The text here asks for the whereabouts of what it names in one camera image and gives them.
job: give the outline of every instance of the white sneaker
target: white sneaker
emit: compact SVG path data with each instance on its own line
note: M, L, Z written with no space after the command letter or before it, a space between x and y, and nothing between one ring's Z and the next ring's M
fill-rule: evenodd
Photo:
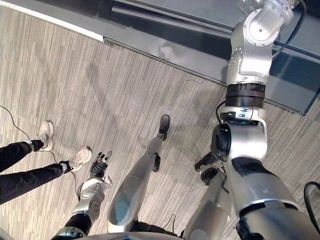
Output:
M88 146L81 148L75 155L75 157L69 160L69 166L72 168L72 172L78 171L82 168L83 164L90 161L92 151Z
M43 146L40 148L43 151L50 151L54 147L52 135L54 134L54 125L50 121L44 121L39 132L34 137L34 140L40 140Z

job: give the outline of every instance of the white trim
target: white trim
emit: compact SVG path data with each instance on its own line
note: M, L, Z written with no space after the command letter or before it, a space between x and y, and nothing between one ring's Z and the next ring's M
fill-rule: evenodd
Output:
M98 40L100 42L104 41L104 36L102 36L100 34L97 34L97 33L93 32L93 31L89 31L89 30L84 29L82 27L73 25L73 24L68 23L66 21L62 21L62 20L54 18L52 16L48 16L48 15L42 14L40 12L36 12L36 11L30 10L28 8L25 8L25 7L22 7L22 6L18 6L18 5L15 5L15 4L6 2L6 1L2 1L2 0L0 0L0 6L11 8L11 9L17 10L19 12L22 12L24 14L31 15L31 16L33 16L35 18L42 19L42 20L45 20L47 22L59 25L59 26L64 27L66 29L70 29L70 30L72 30L74 32L77 32L77 33L86 35L86 36L88 36L90 38L96 39L96 40Z

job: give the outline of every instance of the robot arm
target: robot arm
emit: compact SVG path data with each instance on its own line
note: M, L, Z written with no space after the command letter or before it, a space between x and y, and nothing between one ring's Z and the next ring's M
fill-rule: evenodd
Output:
M319 239L307 215L279 177L264 168L267 128L264 97L272 44L293 18L294 0L243 0L248 14L231 37L223 124L212 134L211 152L223 161L243 240Z
M91 226L99 217L106 190L112 186L110 177L104 176L111 155L112 151L106 156L101 152L97 154L91 165L90 178L79 187L79 202L71 218L51 240L72 240L88 235Z

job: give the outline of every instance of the wire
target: wire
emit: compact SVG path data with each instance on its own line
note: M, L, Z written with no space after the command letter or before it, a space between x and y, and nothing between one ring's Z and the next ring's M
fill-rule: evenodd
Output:
M16 129L18 129L18 130L20 130L21 132L23 132L23 133L26 135L26 137L27 137L29 140L31 140L30 137L28 136L28 134L26 134L26 133L25 133L24 131L22 131L19 127L17 127L17 125L15 124L15 121L14 121L14 118L13 118L11 112L10 112L6 107L4 107L4 106L2 106L2 105L0 105L0 107L3 108L3 109L5 109L5 110L10 114L10 117L11 117L13 126L14 126ZM55 154L54 154L52 151L39 150L38 152L46 152L46 153L49 152L49 153L51 153L52 156L53 156L54 162L55 162L56 164L58 163L57 160L56 160ZM77 192L77 179L76 179L76 175L75 175L73 172L71 172L71 173L72 173L72 175L73 175L73 177L74 177L74 189L75 189L75 194L77 195L77 197L78 197L78 199L79 199L79 195L78 195L78 192Z
M315 181L310 181L308 182L303 189L303 197L304 197L304 202L305 202L305 206L306 206L306 210L308 211L310 220L313 224L313 226L315 227L315 229L317 230L317 232L320 234L320 230L319 230L319 226L317 224L314 212L312 211L311 208L311 204L310 204L310 200L309 200L309 189L312 185L315 185L318 190L320 190L320 184L315 182Z
M26 134L24 131L22 131L20 128L17 127L17 125L15 124L14 118L12 117L11 112L10 112L7 108L5 108L4 106L2 106L2 105L0 105L0 107L2 107L3 109L5 109L5 110L10 114L12 123L13 123L13 125L15 126L15 128L17 128L18 130L20 130L21 132L23 132L23 133L26 135L26 137L28 138L28 140L30 140L30 137L28 136L28 134Z
M220 117L219 117L218 111L219 111L219 108L221 108L221 106L222 106L223 104L225 104L225 103L226 103L226 100L224 100L222 103L220 103L220 104L216 107L216 109L215 109L215 116L216 116L216 118L218 119L219 124L222 124L222 122L221 122L221 119L220 119Z
M173 213L169 219L169 221L162 227L163 229L168 226L168 224L170 223L171 219L173 218L173 223L172 223L172 233L175 233L175 221L176 221L176 215Z
M299 21L296 23L291 35L289 36L288 40L285 42L285 44L278 50L276 51L273 56L272 56L272 60L275 60L278 55L289 45L289 43L291 42L291 40L296 36L297 32L299 31L304 19L305 19L305 16L307 14L307 6L306 6L306 3L304 2L304 0L298 0L300 2L300 4L302 5L303 7L303 12L299 18Z
M222 188L227 194L229 194L228 189L225 188L225 183L226 183L226 181L227 181L227 175L224 176L224 179L223 179L222 182L221 182L221 188Z

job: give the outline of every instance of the black rubber sole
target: black rubber sole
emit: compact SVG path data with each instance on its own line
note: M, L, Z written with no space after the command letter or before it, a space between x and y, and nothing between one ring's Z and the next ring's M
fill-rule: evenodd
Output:
M164 134L162 141L167 139L168 129L170 127L170 116L167 114L162 115L159 126L159 133Z

